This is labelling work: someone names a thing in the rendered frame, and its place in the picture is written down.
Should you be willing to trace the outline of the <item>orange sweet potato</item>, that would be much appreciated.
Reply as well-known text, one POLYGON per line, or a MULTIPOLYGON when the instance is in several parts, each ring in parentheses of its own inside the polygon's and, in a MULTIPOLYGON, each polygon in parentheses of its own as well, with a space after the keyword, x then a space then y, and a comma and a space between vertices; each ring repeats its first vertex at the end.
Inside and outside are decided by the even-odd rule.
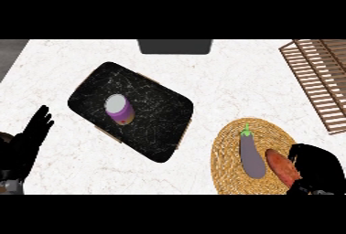
POLYGON ((287 188, 296 180, 301 179, 301 173, 292 163, 292 160, 274 149, 268 149, 265 152, 268 165, 287 188))

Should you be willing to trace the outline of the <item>black marbled cutting board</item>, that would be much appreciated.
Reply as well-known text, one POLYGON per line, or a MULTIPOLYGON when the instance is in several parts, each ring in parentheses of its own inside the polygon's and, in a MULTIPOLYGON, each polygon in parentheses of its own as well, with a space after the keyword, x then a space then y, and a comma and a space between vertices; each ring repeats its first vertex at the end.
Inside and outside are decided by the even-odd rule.
POLYGON ((194 103, 178 92, 105 62, 76 89, 68 106, 150 160, 169 160, 194 113, 194 103))

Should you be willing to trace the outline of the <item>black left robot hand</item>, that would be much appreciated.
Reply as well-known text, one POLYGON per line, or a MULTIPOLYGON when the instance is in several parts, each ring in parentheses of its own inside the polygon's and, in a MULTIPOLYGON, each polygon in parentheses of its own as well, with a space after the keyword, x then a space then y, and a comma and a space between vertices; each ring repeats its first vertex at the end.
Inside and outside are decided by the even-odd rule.
POLYGON ((28 177, 40 146, 54 124, 49 107, 42 105, 24 131, 9 142, 0 139, 0 181, 24 181, 28 177))

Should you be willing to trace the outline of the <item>woven straw placemat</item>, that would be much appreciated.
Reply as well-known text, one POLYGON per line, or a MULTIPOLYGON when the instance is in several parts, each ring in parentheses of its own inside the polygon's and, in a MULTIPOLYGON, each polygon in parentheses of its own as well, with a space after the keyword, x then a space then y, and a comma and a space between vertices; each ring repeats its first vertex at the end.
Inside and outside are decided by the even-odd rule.
POLYGON ((289 187, 268 165, 265 166, 265 177, 261 179, 252 178, 244 171, 240 141, 246 126, 253 133, 262 159, 265 159, 268 149, 274 149, 289 156, 292 146, 296 144, 286 131, 264 119, 241 118, 233 121, 221 130, 213 141, 212 176, 216 191, 222 195, 284 195, 289 187))

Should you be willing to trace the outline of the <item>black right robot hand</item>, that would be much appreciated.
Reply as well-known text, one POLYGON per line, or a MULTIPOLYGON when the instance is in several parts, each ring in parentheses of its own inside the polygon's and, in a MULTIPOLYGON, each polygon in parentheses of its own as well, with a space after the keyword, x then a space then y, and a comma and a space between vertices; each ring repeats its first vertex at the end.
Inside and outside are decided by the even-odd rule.
POLYGON ((287 191, 290 196, 346 194, 346 176, 339 159, 329 151, 309 144, 295 144, 289 159, 302 177, 287 191))

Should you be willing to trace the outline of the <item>dark grey appliance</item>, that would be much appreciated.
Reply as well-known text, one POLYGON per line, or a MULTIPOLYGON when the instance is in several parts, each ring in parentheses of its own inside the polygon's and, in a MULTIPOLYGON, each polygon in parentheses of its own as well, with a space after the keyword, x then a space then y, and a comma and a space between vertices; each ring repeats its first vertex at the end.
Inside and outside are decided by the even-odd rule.
POLYGON ((142 54, 206 55, 212 50, 210 39, 139 39, 142 54))

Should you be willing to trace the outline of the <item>purple can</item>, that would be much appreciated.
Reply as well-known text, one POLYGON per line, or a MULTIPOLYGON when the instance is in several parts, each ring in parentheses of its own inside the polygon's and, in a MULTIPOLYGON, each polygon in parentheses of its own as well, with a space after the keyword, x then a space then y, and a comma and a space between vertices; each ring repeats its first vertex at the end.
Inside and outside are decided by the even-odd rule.
POLYGON ((105 113, 119 125, 126 125, 133 121, 133 105, 122 94, 114 94, 107 98, 105 113))

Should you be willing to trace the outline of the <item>purple eggplant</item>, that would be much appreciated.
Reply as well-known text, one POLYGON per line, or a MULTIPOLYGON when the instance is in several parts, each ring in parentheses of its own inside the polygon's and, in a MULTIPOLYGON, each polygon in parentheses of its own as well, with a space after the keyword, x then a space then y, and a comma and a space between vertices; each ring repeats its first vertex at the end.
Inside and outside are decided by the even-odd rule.
POLYGON ((255 144, 255 134, 250 131, 249 124, 244 125, 244 129, 241 130, 240 155, 247 175, 256 179, 264 178, 267 168, 255 144))

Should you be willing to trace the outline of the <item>brown wooden tiered shelf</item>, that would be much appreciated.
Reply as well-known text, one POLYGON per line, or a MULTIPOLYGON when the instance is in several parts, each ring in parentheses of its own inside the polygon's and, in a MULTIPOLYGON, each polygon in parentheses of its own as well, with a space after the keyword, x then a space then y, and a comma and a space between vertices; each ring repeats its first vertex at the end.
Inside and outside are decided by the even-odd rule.
POLYGON ((329 133, 346 133, 346 39, 295 39, 278 50, 329 133))

